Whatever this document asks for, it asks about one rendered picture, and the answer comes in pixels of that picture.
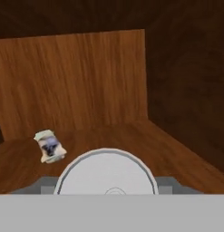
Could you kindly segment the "brown wooden cabinet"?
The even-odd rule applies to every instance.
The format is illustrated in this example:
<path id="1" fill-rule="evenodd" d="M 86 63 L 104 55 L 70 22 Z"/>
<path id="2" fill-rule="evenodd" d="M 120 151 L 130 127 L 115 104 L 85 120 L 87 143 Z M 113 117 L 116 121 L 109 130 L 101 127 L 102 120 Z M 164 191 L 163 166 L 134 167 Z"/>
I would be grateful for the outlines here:
<path id="1" fill-rule="evenodd" d="M 62 173 L 45 129 L 224 194 L 224 0 L 0 0 L 0 194 Z"/>

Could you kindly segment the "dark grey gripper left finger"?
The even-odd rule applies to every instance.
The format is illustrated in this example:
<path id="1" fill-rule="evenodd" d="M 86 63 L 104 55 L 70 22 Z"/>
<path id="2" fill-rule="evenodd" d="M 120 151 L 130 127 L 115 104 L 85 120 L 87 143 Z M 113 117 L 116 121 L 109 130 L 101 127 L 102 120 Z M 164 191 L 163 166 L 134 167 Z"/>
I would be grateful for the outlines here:
<path id="1" fill-rule="evenodd" d="M 41 177 L 30 186 L 13 191 L 13 194 L 53 194 L 57 181 L 57 177 Z"/>

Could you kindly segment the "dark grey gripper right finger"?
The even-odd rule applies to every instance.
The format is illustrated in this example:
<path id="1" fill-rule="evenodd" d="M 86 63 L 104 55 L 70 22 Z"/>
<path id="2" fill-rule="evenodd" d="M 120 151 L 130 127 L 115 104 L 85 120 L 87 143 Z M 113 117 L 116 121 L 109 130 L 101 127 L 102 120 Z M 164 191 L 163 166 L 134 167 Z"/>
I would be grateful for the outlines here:
<path id="1" fill-rule="evenodd" d="M 160 194 L 200 194 L 200 191 L 181 185 L 174 177 L 156 177 Z"/>

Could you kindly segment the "white crumpled packet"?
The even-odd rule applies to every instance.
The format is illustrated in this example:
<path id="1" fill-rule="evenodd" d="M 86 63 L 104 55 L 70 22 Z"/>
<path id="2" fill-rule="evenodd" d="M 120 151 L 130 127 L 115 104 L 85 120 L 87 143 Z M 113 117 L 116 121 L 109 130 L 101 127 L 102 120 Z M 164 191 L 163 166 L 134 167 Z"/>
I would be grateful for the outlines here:
<path id="1" fill-rule="evenodd" d="M 42 152 L 42 163 L 54 163 L 62 160 L 67 151 L 52 130 L 42 130 L 34 135 L 34 140 Z"/>

